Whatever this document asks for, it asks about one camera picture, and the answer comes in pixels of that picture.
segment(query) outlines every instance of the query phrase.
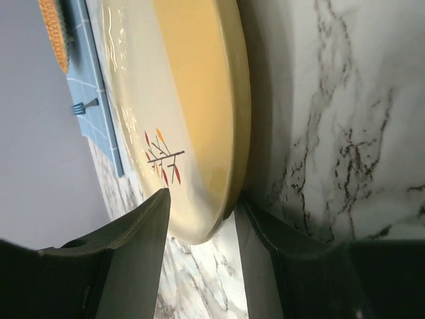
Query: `red leaf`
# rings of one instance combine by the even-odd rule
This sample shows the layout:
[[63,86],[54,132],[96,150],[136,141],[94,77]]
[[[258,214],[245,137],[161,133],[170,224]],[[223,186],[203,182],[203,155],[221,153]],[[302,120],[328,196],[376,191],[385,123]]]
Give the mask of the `red leaf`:
[[146,143],[148,146],[151,145],[151,143],[149,142],[149,138],[147,137],[146,131],[145,131],[145,139],[146,139]]
[[179,184],[181,184],[180,172],[176,165],[174,165],[174,172],[175,172],[175,177],[177,177],[177,181],[179,181]]
[[164,181],[167,184],[168,187],[168,178],[167,178],[167,174],[165,173],[164,169],[162,169],[162,176],[164,177]]

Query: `marble backsplash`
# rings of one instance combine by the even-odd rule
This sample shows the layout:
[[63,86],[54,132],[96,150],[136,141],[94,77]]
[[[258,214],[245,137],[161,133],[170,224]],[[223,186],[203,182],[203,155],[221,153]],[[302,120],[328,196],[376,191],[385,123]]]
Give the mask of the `marble backsplash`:
[[253,94],[270,95],[254,96],[252,161],[267,178],[251,172],[250,192],[328,243],[425,237],[423,2],[239,2],[265,61],[250,61]]

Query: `orange leaf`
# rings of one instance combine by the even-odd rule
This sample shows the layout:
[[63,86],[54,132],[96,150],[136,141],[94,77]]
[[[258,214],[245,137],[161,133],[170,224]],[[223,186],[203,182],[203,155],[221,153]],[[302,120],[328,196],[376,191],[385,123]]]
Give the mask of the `orange leaf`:
[[180,172],[176,165],[174,165],[174,172],[175,172],[175,177],[177,177],[177,181],[179,181],[179,184],[181,184]]
[[162,136],[162,133],[161,133],[161,131],[159,130],[159,128],[157,128],[157,135],[158,135],[158,138],[163,142],[163,143],[165,143],[165,141],[164,141],[164,137]]
[[164,169],[162,169],[162,176],[164,177],[164,181],[167,184],[168,187],[168,178],[167,178],[167,174],[165,173]]

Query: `woven placemat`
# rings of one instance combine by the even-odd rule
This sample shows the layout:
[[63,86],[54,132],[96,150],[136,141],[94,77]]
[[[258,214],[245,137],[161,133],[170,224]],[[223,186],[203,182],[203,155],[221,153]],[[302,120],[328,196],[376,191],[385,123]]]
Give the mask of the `woven placemat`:
[[39,5],[56,59],[62,71],[67,73],[69,67],[68,39],[60,3],[58,0],[39,0]]

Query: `leaf design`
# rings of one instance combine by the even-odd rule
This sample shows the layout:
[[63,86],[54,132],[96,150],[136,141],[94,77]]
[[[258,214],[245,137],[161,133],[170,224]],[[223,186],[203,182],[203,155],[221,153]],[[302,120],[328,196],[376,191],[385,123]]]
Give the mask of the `leaf design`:
[[174,165],[174,173],[175,173],[175,177],[177,177],[177,181],[179,181],[179,184],[181,185],[180,172],[176,165]]
[[145,139],[146,139],[147,145],[150,146],[151,145],[151,142],[149,141],[149,138],[147,137],[146,131],[145,131]]
[[165,181],[165,183],[167,184],[167,187],[168,187],[168,178],[167,178],[167,174],[165,173],[164,169],[162,169],[162,175],[163,175],[164,181]]
[[159,130],[159,128],[157,128],[157,135],[158,135],[158,138],[163,142],[163,143],[165,143],[165,141],[164,141],[164,137],[162,136],[162,133],[161,133],[161,131]]

